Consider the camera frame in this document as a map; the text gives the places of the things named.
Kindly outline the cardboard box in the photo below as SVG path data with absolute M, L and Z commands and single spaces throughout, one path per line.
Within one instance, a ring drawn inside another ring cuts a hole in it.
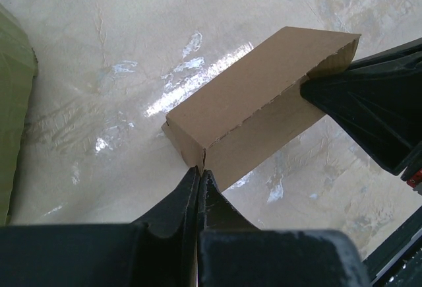
M 301 85 L 345 71 L 359 39 L 283 27 L 168 112 L 162 129 L 188 166 L 226 190 L 324 115 Z

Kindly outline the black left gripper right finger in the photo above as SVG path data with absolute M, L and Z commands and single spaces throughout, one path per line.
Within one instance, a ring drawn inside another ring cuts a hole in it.
M 369 286 L 337 230 L 260 230 L 221 194 L 210 170 L 198 194 L 199 286 Z

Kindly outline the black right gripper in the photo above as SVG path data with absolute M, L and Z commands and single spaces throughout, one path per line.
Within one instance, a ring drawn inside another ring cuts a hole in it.
M 421 53 L 308 80 L 300 93 L 421 195 Z

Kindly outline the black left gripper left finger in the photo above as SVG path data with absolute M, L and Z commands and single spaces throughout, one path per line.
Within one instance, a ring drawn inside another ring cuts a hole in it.
M 2 286 L 194 286 L 200 172 L 120 224 L 1 229 Z

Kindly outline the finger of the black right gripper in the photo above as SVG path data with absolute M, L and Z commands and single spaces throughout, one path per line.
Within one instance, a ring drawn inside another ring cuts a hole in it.
M 349 72 L 387 73 L 392 71 L 421 72 L 421 38 L 354 61 Z

